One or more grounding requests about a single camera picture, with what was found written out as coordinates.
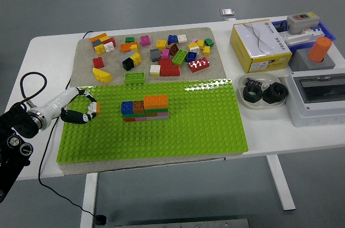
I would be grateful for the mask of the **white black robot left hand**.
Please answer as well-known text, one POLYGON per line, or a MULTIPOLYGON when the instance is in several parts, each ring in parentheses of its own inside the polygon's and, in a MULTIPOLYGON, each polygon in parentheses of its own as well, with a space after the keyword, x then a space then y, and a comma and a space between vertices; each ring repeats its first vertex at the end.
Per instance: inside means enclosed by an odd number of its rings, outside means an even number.
POLYGON ((28 110, 28 114, 37 124, 38 130, 46 130, 53 119, 61 117, 64 122, 73 124, 86 124, 93 120, 100 113, 100 104, 85 89, 70 87, 57 98, 52 99, 42 107, 33 107, 28 110), (87 113, 66 110, 65 107, 71 103, 77 96, 88 98, 91 103, 87 107, 87 113))

